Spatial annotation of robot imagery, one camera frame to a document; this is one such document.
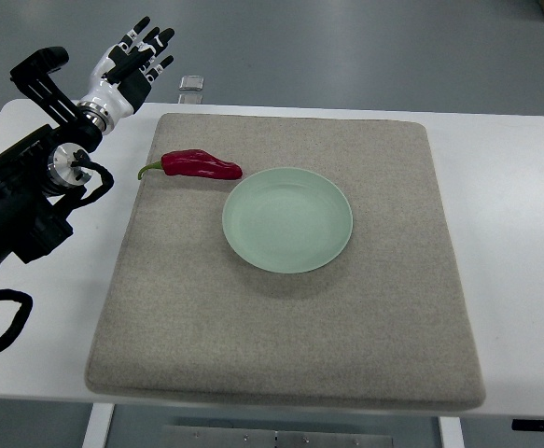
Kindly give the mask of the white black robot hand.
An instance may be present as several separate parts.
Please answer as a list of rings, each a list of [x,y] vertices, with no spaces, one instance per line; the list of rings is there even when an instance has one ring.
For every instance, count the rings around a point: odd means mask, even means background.
[[[150,29],[149,23],[145,16],[105,52],[91,72],[89,92],[77,103],[103,135],[140,109],[155,80],[174,61],[164,54],[174,29]]]

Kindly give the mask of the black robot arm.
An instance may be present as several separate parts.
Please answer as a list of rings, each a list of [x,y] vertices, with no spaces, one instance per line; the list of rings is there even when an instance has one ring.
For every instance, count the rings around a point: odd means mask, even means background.
[[[0,264],[10,254],[25,263],[48,255],[72,235],[70,213],[114,185],[89,156],[102,141],[103,125],[49,77],[68,60],[64,48],[44,48],[10,72],[17,88],[57,125],[44,125],[0,153]]]

